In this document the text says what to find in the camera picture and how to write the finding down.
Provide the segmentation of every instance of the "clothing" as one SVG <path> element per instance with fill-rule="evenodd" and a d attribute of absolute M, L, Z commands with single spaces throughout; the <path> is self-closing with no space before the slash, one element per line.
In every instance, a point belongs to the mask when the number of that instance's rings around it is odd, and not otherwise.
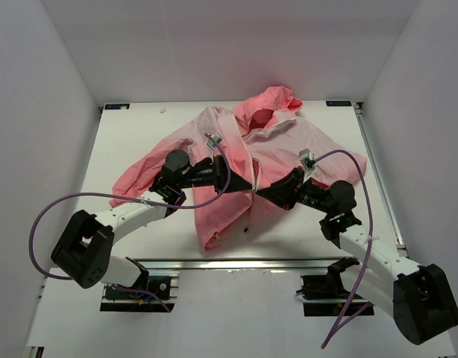
<path fill-rule="evenodd" d="M 133 164 L 113 186 L 113 193 L 137 197 L 152 185 L 166 155 L 175 149 L 187 151 L 192 164 L 209 157 L 204 133 L 219 133 L 221 147 L 230 167 L 252 183 L 252 190 L 224 194 L 220 199 L 195 210 L 195 227 L 201 246 L 212 251 L 223 245 L 224 235 L 241 215 L 251 222 L 263 220 L 280 210 L 270 201 L 254 194 L 258 189 L 285 177 L 301 166 L 298 153 L 309 148 L 316 157 L 341 149 L 329 136 L 307 120 L 297 117 L 302 102 L 286 87 L 269 87 L 233 111 L 208 107 L 199 116 L 163 139 L 149 154 Z M 363 174 L 366 158 L 352 153 Z M 334 154 L 318 163 L 313 179 L 325 186 L 337 180 L 355 184 L 360 178 L 353 162 Z M 216 194 L 213 187 L 193 188 L 194 203 L 200 204 Z M 112 200 L 115 207 L 123 201 Z"/>

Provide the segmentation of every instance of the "pink jacket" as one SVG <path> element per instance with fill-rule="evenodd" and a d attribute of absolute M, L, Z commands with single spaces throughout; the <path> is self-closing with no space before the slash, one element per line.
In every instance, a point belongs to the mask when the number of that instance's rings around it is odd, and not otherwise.
<path fill-rule="evenodd" d="M 224 235 L 242 214 L 251 222 L 259 221 L 279 210 L 271 202 L 254 194 L 283 178 L 300 166 L 298 153 L 309 148 L 316 157 L 342 148 L 307 120 L 295 114 L 302 102 L 286 87 L 269 87 L 250 98 L 233 111 L 208 107 L 187 125 L 163 139 L 151 153 L 133 164 L 113 186 L 113 193 L 137 197 L 152 185 L 154 176 L 164 164 L 166 155 L 174 149 L 188 152 L 191 163 L 209 157 L 204 133 L 222 135 L 221 146 L 230 167 L 248 182 L 252 190 L 224 194 L 219 200 L 195 210 L 195 226 L 199 243 L 206 251 L 222 245 Z M 355 154 L 363 173 L 366 158 Z M 355 184 L 355 165 L 344 154 L 334 154 L 319 162 L 313 176 L 316 182 L 329 186 L 337 180 Z M 200 204 L 216 194 L 212 187 L 193 188 L 194 203 Z M 115 207 L 122 201 L 112 200 Z"/>

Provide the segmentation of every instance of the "purple cable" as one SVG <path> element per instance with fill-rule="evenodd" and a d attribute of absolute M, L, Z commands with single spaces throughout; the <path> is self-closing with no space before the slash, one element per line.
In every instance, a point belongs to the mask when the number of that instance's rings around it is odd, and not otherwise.
<path fill-rule="evenodd" d="M 350 306 L 351 302 L 353 301 L 353 299 L 355 297 L 355 292 L 357 291 L 358 286 L 362 282 L 363 275 L 365 274 L 365 270 L 366 270 L 366 267 L 368 265 L 368 259 L 370 257 L 371 244 L 372 244 L 371 236 L 373 235 L 373 214 L 371 212 L 370 198 L 368 197 L 368 190 L 366 188 L 365 179 L 363 178 L 362 169 L 360 168 L 360 165 L 358 164 L 357 160 L 355 159 L 355 157 L 351 153 L 349 153 L 348 151 L 345 151 L 343 149 L 336 149 L 335 151 L 329 151 L 328 153 L 325 153 L 325 154 L 321 155 L 320 157 L 315 159 L 315 162 L 317 163 L 318 161 L 323 160 L 324 158 L 326 158 L 326 157 L 328 157 L 328 156 L 330 156 L 332 154 L 335 154 L 335 153 L 343 153 L 345 155 L 348 155 L 350 157 L 350 159 L 353 160 L 353 162 L 355 163 L 355 166 L 357 167 L 357 171 L 358 171 L 358 174 L 360 176 L 360 181 L 362 182 L 363 191 L 365 193 L 366 206 L 367 206 L 367 209 L 368 209 L 368 222 L 369 222 L 368 237 L 369 237 L 369 239 L 368 239 L 368 246 L 366 248 L 366 254 L 365 254 L 365 257 L 363 258 L 362 268 L 360 269 L 360 273 L 358 274 L 358 277 L 357 277 L 357 280 L 355 281 L 354 287 L 352 288 L 352 290 L 350 292 L 350 295 L 348 295 L 347 301 L 343 305 L 343 308 L 340 311 L 340 314 L 338 315 L 338 317 L 336 318 L 335 322 L 333 323 L 333 326 L 330 329 L 330 332 L 327 334 L 327 338 L 325 338 L 324 342 L 322 343 L 321 349 L 324 349 L 325 347 L 327 347 L 328 342 L 332 339 L 332 337 L 335 335 L 335 333 L 337 333 L 343 326 L 345 326 L 348 322 L 350 322 L 355 317 L 357 317 L 361 312 L 363 312 L 363 310 L 365 310 L 366 308 L 368 308 L 370 306 L 373 306 L 370 302 L 367 302 L 358 311 L 356 311 L 353 315 L 348 317 L 346 320 L 343 321 L 343 323 L 340 324 L 340 321 L 342 320 L 343 315 L 347 312 L 348 307 Z"/>
<path fill-rule="evenodd" d="M 164 304 L 164 302 L 161 301 L 161 299 L 159 297 L 157 297 L 153 292 L 146 291 L 145 289 L 129 289 L 128 287 L 123 287 L 123 286 L 120 286 L 120 285 L 116 285 L 115 283 L 113 285 L 111 285 L 111 288 L 112 289 L 117 289 L 117 290 L 123 291 L 123 292 L 142 293 L 142 294 L 145 294 L 145 295 L 150 295 L 152 298 L 154 298 L 156 301 L 158 301 L 161 304 L 161 306 L 163 306 L 163 308 L 167 312 L 171 312 L 171 310 Z"/>
<path fill-rule="evenodd" d="M 205 134 L 205 136 L 214 143 L 214 145 L 219 149 L 222 155 L 222 159 L 224 159 L 226 167 L 229 169 L 229 160 L 226 157 L 226 154 L 222 150 L 222 147 L 215 141 L 211 135 Z M 224 185 L 224 188 L 222 188 L 221 192 L 218 193 L 214 198 L 205 201 L 204 203 L 198 204 L 198 205 L 188 205 L 188 206 L 180 206 L 180 205 L 172 205 L 172 204 L 166 204 L 166 203 L 158 203 L 156 201 L 151 201 L 151 200 L 144 200 L 145 203 L 148 205 L 151 205 L 153 207 L 168 207 L 171 209 L 198 209 L 199 207 L 204 207 L 206 205 L 209 205 L 216 201 L 217 199 L 221 198 L 221 195 L 225 193 L 225 191 L 228 189 L 230 183 L 230 170 L 228 170 L 228 179 L 226 180 L 226 184 Z M 46 214 L 47 211 L 49 211 L 52 207 L 55 205 L 61 203 L 62 201 L 65 201 L 67 199 L 71 198 L 77 198 L 79 196 L 97 196 L 100 198 L 112 198 L 112 199 L 120 199 L 120 200 L 125 200 L 125 201 L 132 201 L 135 203 L 141 203 L 142 200 L 138 198 L 132 198 L 129 196 L 121 196 L 121 195 L 112 195 L 112 194 L 104 194 L 102 192 L 77 192 L 75 194 L 69 194 L 62 196 L 61 198 L 51 202 L 49 205 L 47 205 L 41 212 L 38 214 L 38 216 L 35 218 L 34 224 L 32 225 L 32 228 L 30 229 L 30 235 L 28 237 L 28 254 L 30 255 L 30 261 L 34 265 L 34 267 L 37 269 L 37 271 L 47 277 L 50 278 L 55 278 L 57 280 L 71 280 L 70 277 L 67 276 L 58 276 L 57 274 L 51 274 L 50 272 L 44 270 L 37 262 L 37 259 L 35 258 L 35 252 L 34 252 L 34 237 L 35 237 L 35 231 L 37 230 L 37 225 L 39 224 L 41 218 Z"/>

